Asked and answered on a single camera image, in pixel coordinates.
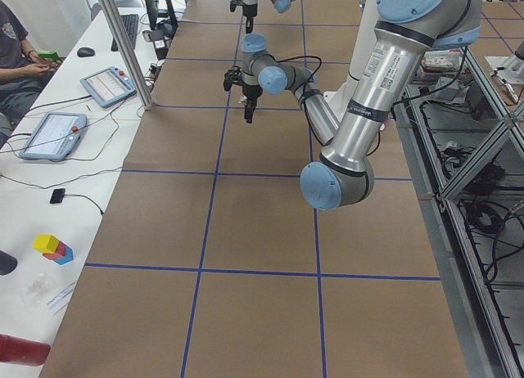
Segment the lower teach pendant tablet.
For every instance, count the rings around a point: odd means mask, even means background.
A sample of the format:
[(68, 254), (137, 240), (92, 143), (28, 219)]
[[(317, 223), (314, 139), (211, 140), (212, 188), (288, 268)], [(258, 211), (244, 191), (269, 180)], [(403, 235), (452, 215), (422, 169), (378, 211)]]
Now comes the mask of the lower teach pendant tablet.
[(62, 161), (75, 149), (87, 126), (85, 114), (47, 112), (18, 156), (23, 160)]

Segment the red cylinder bottle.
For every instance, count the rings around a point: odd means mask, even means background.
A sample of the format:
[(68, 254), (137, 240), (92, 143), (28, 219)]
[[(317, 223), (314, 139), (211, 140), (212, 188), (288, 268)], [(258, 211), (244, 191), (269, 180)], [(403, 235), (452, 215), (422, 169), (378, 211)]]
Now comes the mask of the red cylinder bottle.
[(51, 350), (51, 345), (1, 334), (1, 362), (23, 366), (41, 366)]

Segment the green handheld object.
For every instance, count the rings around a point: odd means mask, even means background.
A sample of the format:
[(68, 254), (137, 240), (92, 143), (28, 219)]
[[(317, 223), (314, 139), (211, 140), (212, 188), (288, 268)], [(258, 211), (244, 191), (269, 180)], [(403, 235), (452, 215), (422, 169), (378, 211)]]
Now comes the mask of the green handheld object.
[(38, 52), (38, 56), (46, 61), (50, 62), (62, 62), (62, 58), (57, 52)]

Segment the black keyboard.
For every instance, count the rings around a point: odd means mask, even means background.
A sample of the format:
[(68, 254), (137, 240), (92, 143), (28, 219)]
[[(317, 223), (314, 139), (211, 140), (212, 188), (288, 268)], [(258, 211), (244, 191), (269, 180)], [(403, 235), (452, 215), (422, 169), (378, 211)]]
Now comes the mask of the black keyboard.
[(125, 14), (121, 15), (120, 19), (124, 26), (124, 31), (128, 35), (131, 48), (134, 49), (136, 46), (139, 26), (139, 15), (138, 14)]

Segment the aluminium frame post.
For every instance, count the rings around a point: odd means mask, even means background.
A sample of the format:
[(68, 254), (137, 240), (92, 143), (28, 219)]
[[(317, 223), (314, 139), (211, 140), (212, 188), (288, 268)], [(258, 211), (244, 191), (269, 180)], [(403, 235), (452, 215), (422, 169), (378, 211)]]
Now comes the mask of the aluminium frame post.
[(144, 110), (150, 110), (152, 97), (143, 77), (142, 70), (135, 55), (132, 43), (127, 35), (120, 12), (115, 5), (115, 0), (98, 0), (106, 17), (110, 31), (118, 45), (120, 55), (127, 67), (128, 73), (134, 82), (138, 96)]

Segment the upper teach pendant tablet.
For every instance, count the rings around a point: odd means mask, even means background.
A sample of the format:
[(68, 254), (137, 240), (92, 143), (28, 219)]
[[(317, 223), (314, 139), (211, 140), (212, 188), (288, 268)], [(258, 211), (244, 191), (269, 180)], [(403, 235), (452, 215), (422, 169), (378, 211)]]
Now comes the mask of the upper teach pendant tablet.
[(102, 108), (113, 106), (137, 92), (133, 80), (114, 66), (82, 78), (79, 82)]

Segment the black computer mouse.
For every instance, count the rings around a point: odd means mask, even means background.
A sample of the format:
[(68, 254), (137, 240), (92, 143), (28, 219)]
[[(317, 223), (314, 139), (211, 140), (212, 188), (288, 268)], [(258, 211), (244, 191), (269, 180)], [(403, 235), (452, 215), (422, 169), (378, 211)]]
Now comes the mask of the black computer mouse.
[(90, 47), (80, 47), (77, 50), (77, 56), (80, 58), (92, 57), (96, 55), (96, 51)]

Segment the seated person grey shirt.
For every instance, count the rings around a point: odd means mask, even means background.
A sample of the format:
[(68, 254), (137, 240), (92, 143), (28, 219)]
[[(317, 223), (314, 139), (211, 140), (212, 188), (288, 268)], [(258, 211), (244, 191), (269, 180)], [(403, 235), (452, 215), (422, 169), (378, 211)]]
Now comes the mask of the seated person grey shirt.
[(42, 58), (28, 31), (5, 3), (1, 4), (1, 143), (29, 112), (52, 78), (58, 61)]

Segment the yellow wooden block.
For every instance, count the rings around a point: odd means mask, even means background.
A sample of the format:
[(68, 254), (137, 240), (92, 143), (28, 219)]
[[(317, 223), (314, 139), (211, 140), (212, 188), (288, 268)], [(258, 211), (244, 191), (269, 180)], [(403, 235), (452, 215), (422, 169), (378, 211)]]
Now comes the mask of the yellow wooden block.
[(34, 239), (33, 249), (39, 253), (52, 253), (56, 249), (59, 240), (51, 234), (40, 234)]

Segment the teach pendant tablet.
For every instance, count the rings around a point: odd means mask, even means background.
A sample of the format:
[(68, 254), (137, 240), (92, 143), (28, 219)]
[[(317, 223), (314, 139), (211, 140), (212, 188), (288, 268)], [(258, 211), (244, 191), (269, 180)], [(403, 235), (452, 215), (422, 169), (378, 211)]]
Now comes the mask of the teach pendant tablet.
[(133, 80), (114, 66), (82, 78), (79, 82), (102, 108), (113, 106), (137, 92)]
[(47, 112), (18, 156), (23, 160), (62, 161), (75, 149), (87, 126), (85, 114)]

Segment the red wooden block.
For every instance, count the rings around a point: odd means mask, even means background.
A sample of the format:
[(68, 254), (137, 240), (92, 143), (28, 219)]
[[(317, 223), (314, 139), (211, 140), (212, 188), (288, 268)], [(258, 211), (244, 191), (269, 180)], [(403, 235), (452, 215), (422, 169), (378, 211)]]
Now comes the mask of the red wooden block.
[(60, 258), (64, 254), (64, 245), (64, 243), (59, 241), (56, 245), (55, 251), (52, 253), (43, 253), (43, 257), (49, 260)]

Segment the blue wooden block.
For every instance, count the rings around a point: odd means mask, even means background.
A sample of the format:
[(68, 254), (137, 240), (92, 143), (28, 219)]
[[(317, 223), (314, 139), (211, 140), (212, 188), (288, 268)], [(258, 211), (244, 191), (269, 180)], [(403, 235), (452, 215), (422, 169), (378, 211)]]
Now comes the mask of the blue wooden block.
[(54, 259), (53, 262), (59, 265), (64, 265), (73, 260), (74, 260), (73, 250), (69, 246), (64, 245), (64, 254), (60, 258)]

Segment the clear plastic bag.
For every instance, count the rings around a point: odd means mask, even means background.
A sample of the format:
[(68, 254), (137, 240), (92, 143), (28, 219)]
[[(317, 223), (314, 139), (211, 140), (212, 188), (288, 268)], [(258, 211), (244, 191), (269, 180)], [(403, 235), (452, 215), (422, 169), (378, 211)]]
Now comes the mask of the clear plastic bag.
[(29, 311), (39, 308), (46, 303), (50, 295), (56, 289), (56, 281), (47, 273), (33, 275), (26, 281), (20, 291), (23, 305)]

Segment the small black box device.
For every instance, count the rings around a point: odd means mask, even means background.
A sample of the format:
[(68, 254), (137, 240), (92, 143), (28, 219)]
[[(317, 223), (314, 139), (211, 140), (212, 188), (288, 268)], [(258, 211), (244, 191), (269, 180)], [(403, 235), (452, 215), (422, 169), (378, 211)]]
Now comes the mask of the small black box device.
[(65, 188), (57, 188), (54, 189), (52, 192), (52, 196), (49, 200), (49, 203), (51, 205), (58, 205), (60, 204), (66, 195), (66, 189)]

